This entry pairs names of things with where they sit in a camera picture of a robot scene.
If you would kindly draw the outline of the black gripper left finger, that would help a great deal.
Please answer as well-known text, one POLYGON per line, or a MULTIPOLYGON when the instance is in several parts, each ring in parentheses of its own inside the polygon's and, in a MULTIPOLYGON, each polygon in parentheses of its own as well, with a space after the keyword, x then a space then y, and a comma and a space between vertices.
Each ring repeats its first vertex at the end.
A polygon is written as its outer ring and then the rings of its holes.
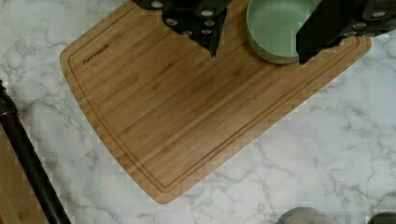
POLYGON ((233 0, 132 0, 145 10, 160 10, 163 23, 209 51, 219 48, 227 7, 233 0))

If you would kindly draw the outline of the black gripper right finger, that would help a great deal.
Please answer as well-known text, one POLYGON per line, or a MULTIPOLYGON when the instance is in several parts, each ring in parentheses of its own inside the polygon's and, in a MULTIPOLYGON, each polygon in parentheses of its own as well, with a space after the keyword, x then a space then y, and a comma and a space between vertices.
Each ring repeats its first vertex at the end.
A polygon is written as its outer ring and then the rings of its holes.
POLYGON ((373 37, 395 30, 396 0, 322 0, 296 36, 299 63, 352 36, 373 37))

